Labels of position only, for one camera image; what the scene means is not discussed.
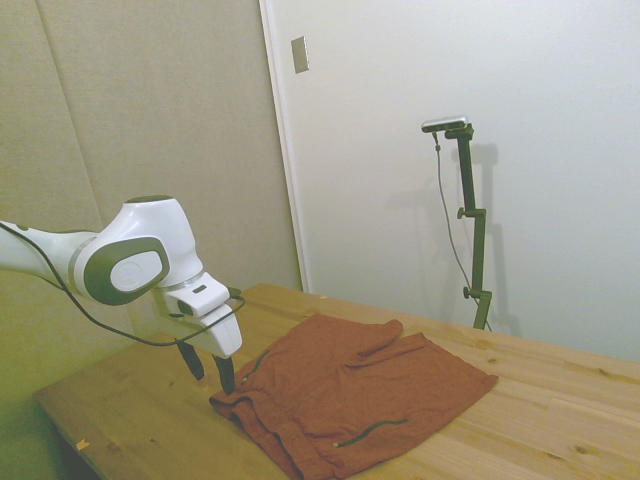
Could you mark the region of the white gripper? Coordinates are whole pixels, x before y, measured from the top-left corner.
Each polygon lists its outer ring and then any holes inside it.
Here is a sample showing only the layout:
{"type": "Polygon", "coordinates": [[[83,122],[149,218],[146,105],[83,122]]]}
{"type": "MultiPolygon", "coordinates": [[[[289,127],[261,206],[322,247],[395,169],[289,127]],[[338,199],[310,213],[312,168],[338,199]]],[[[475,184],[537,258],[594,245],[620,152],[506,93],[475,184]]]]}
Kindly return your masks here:
{"type": "Polygon", "coordinates": [[[170,332],[187,338],[179,343],[179,352],[193,377],[205,376],[203,364],[195,350],[198,347],[213,354],[223,392],[229,396],[235,390],[235,368],[231,356],[242,346],[242,335],[233,309],[226,303],[203,317],[169,320],[170,332]]]}

